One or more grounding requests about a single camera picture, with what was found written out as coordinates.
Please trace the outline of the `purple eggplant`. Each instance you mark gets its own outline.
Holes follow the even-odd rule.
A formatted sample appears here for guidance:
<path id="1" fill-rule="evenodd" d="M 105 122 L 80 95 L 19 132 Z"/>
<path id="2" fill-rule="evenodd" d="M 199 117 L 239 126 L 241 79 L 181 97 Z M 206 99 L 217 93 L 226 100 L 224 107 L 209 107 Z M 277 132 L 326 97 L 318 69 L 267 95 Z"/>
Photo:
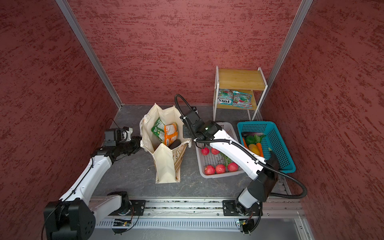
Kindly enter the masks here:
<path id="1" fill-rule="evenodd" d="M 177 148 L 178 146 L 180 146 L 181 143 L 182 143 L 181 140 L 177 139 L 171 145 L 169 145 L 169 148 L 171 150 L 173 150 L 173 149 Z"/>

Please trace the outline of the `orange Fox's candy bag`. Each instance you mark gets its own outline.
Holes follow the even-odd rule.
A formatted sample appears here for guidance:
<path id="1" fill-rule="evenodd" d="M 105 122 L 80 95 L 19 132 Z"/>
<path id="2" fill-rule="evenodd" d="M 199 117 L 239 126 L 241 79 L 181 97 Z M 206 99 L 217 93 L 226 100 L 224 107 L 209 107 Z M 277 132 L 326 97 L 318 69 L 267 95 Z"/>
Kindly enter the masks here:
<path id="1" fill-rule="evenodd" d="M 176 123 L 164 126 L 165 140 L 164 144 L 169 147 L 178 139 L 178 126 Z"/>

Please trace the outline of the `green Fox's candy bag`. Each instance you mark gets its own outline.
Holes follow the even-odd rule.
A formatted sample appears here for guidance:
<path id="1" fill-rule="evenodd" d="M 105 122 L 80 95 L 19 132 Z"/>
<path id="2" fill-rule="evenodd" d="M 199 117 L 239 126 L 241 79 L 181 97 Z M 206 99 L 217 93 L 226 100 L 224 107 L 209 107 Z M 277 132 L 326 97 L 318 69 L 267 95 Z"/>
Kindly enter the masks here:
<path id="1" fill-rule="evenodd" d="M 165 125 L 164 123 L 161 121 L 160 118 L 158 118 L 154 124 L 154 126 L 152 127 L 151 131 L 152 133 L 162 142 L 164 143 L 165 141 Z"/>

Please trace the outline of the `cream canvas tote bag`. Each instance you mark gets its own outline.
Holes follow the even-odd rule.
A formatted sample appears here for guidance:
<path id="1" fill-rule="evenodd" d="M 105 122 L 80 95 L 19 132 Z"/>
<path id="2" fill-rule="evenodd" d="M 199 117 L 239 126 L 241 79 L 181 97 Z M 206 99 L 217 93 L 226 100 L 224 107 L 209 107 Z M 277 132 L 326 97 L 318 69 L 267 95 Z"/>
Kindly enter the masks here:
<path id="1" fill-rule="evenodd" d="M 192 140 L 183 137 L 183 122 L 180 112 L 176 107 L 162 109 L 157 104 L 153 105 L 149 112 L 140 121 L 140 134 L 142 137 L 140 146 L 151 154 L 156 169 L 156 183 L 179 183 L 181 181 L 181 164 L 187 148 L 192 147 Z M 181 144 L 170 149 L 152 132 L 156 120 L 160 119 L 164 124 L 175 123 L 178 130 L 178 140 Z"/>

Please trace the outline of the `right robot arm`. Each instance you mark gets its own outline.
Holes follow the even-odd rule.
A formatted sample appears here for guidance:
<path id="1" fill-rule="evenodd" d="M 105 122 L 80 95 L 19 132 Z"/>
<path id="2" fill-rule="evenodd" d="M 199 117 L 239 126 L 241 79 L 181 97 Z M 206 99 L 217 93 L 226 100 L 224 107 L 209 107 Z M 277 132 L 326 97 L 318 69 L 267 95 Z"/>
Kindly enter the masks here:
<path id="1" fill-rule="evenodd" d="M 210 145 L 236 163 L 252 180 L 235 200 L 236 212 L 247 216 L 254 204 L 265 202 L 275 187 L 279 176 L 276 157 L 265 160 L 235 141 L 215 122 L 204 123 L 197 111 L 190 110 L 180 119 L 189 130 L 194 142 Z"/>

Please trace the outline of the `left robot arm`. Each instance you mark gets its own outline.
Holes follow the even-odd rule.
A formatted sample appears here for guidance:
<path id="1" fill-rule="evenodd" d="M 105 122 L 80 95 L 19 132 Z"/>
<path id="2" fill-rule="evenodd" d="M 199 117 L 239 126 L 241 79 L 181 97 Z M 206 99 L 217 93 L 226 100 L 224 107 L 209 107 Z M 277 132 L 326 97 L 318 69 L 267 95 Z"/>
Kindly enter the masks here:
<path id="1" fill-rule="evenodd" d="M 44 209 L 42 239 L 87 240 L 96 225 L 109 214 L 141 217 L 146 201 L 130 201 L 127 192 L 112 192 L 106 197 L 94 198 L 93 193 L 104 174 L 121 155 L 130 156 L 140 150 L 141 137 L 133 136 L 128 127 L 105 131 L 103 145 L 96 149 L 75 183 L 56 202 Z"/>

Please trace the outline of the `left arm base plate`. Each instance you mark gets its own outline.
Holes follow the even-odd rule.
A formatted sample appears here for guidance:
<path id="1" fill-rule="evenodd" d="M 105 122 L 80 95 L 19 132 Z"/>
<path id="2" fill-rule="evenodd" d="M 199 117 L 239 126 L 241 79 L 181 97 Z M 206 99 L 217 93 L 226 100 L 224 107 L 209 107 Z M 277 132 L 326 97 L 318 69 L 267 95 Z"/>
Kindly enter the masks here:
<path id="1" fill-rule="evenodd" d="M 117 213 L 119 216 L 142 216 L 146 203 L 146 200 L 122 201 L 122 206 L 117 210 Z"/>

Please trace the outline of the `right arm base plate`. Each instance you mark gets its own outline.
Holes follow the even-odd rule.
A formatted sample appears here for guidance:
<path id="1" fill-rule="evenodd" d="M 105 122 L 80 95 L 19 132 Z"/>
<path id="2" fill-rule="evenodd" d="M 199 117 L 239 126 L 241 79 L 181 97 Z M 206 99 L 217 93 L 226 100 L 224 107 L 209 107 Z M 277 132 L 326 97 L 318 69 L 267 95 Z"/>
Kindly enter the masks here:
<path id="1" fill-rule="evenodd" d="M 243 216 L 243 217 L 258 217 L 263 215 L 261 205 L 253 204 L 250 208 L 245 208 L 236 200 L 223 200 L 224 216 Z"/>

